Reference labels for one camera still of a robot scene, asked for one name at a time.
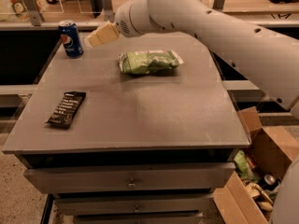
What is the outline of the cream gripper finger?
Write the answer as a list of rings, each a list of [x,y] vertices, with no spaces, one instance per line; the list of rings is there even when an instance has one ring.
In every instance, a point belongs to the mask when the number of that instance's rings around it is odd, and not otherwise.
[[[105,22],[87,35],[85,44],[89,47],[96,47],[115,41],[119,38],[120,33],[114,23]]]

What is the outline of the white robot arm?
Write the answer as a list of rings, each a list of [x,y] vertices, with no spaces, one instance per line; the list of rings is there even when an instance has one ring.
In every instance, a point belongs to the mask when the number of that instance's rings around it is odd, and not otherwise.
[[[223,14],[201,0],[131,0],[114,21],[87,36],[95,47],[120,35],[182,32],[204,44],[280,106],[299,118],[299,43],[296,39]]]

